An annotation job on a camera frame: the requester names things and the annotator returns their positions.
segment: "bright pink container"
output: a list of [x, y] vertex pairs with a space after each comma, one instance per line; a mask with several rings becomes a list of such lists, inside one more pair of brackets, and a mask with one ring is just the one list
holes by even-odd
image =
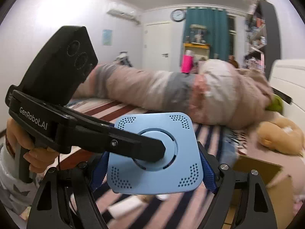
[[181, 72], [183, 73], [190, 73], [193, 67], [193, 57], [192, 56], [183, 56], [183, 62], [181, 65]]

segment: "green plush toy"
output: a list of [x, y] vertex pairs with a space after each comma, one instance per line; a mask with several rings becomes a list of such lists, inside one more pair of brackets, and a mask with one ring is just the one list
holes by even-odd
[[273, 99], [271, 104], [266, 107], [266, 110], [268, 111], [275, 111], [279, 112], [280, 114], [283, 114], [283, 100], [278, 95], [273, 94]]

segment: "striped bed sheet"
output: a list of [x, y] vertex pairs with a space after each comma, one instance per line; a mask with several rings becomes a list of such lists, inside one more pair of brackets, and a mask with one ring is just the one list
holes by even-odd
[[[71, 103], [69, 107], [112, 123], [125, 114], [152, 112], [108, 99], [77, 101]], [[237, 153], [241, 148], [242, 151], [246, 151], [242, 132], [232, 131], [223, 126], [197, 123], [193, 123], [193, 128], [197, 140], [202, 143], [209, 154], [215, 155], [220, 162], [225, 161], [231, 165], [237, 159]], [[72, 152], [69, 157], [63, 156], [65, 159], [61, 162], [62, 169], [73, 168], [77, 163], [88, 160], [92, 155], [92, 153], [77, 147], [74, 147]], [[93, 196], [103, 219], [108, 223], [110, 229], [197, 228], [213, 198], [213, 194], [207, 191], [204, 184], [201, 183], [193, 191], [171, 194], [166, 201], [154, 197], [148, 204], [119, 219], [113, 219], [107, 207], [127, 198], [129, 195], [115, 194], [104, 180], [103, 185], [93, 193]]]

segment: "orange plush toy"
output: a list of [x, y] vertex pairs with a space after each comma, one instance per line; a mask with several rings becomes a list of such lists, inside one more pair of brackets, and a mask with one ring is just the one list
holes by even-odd
[[260, 144], [283, 154], [299, 155], [304, 147], [302, 130], [285, 117], [261, 122], [257, 135]]

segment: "door frame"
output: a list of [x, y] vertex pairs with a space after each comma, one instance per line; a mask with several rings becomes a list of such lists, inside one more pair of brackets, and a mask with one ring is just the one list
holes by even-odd
[[[151, 26], [151, 25], [158, 25], [158, 24], [170, 24], [170, 38], [172, 36], [172, 21], [158, 21], [158, 22], [151, 22], [151, 23], [145, 23], [143, 25], [143, 32], [142, 32], [142, 68], [144, 67], [144, 58], [145, 58], [145, 54], [144, 54], [144, 50], [145, 50], [145, 41], [144, 41], [144, 37], [145, 37], [145, 29], [147, 26]], [[168, 50], [168, 55], [169, 55], [169, 71], [171, 70], [171, 42], [170, 42], [170, 47]]]

